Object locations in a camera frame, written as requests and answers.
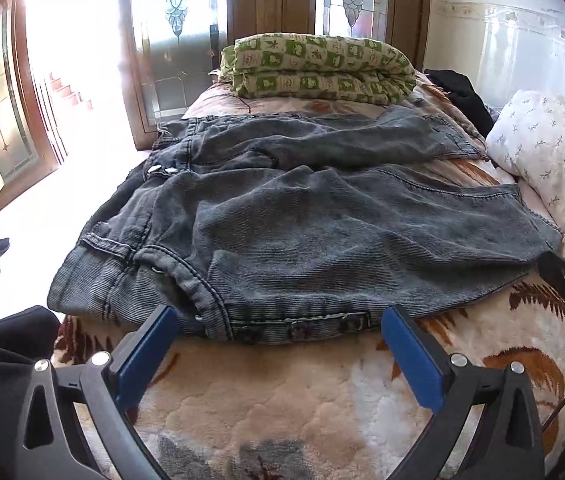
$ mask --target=jeans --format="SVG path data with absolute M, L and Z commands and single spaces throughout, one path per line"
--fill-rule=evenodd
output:
M 436 116 L 294 114 L 176 121 L 89 220 L 54 310 L 278 344 L 376 328 L 386 307 L 457 308 L 531 270 L 561 234 L 518 187 L 458 187 L 406 167 L 479 158 Z

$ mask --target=metal rod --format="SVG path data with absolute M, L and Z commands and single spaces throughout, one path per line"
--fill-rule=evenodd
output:
M 555 407 L 555 410 L 553 410 L 553 412 L 551 413 L 551 415 L 549 415 L 547 417 L 547 420 L 545 420 L 542 423 L 542 433 L 544 433 L 547 428 L 549 427 L 549 425 L 553 422 L 553 420 L 558 416 L 558 413 L 560 413 L 560 410 L 563 409 L 563 407 L 565 406 L 565 397 L 563 400 L 561 400 L 558 405 Z

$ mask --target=bed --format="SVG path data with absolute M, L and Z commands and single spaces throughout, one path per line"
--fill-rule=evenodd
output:
M 485 153 L 485 160 L 437 160 L 417 169 L 460 186 L 513 183 L 486 156 L 485 140 L 422 75 L 403 105 L 438 114 Z M 229 85 L 203 92 L 185 118 L 228 114 L 359 113 L 375 118 L 383 107 L 295 98 L 241 99 Z M 521 178 L 521 195 L 551 219 Z M 565 257 L 565 239 L 561 254 Z M 535 272 L 466 308 L 419 320 L 447 352 L 474 364 L 524 364 L 541 419 L 565 395 L 565 302 Z M 67 316 L 54 362 L 78 364 L 99 349 L 112 350 L 131 325 Z M 171 478 L 385 479 L 425 427 L 420 408 L 379 332 L 286 346 L 243 346 L 195 337 L 176 340 L 137 413 L 136 431 Z M 479 412 L 470 415 L 443 478 L 458 468 Z M 86 436 L 103 472 L 117 474 L 88 413 Z M 565 442 L 565 409 L 543 435 L 548 456 Z

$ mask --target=door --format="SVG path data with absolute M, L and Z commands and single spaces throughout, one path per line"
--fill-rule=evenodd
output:
M 182 116 L 211 85 L 226 44 L 263 32 L 374 38 L 422 67 L 429 0 L 118 0 L 125 106 L 134 142 Z
M 24 0 L 0 0 L 0 209 L 58 162 L 29 70 Z

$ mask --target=metal screw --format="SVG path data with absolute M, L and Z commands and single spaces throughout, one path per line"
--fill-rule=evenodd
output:
M 91 362 L 96 366 L 102 366 L 109 362 L 109 352 L 96 352 L 91 356 Z
M 34 370 L 36 370 L 37 372 L 43 372 L 47 368 L 49 368 L 49 361 L 47 359 L 41 359 L 34 365 Z
M 515 374 L 523 374 L 524 373 L 524 364 L 514 361 L 511 363 L 511 371 Z
M 467 366 L 468 363 L 469 359 L 467 359 L 462 354 L 453 354 L 451 356 L 451 364 L 453 364 L 454 366 L 462 368 L 463 366 Z

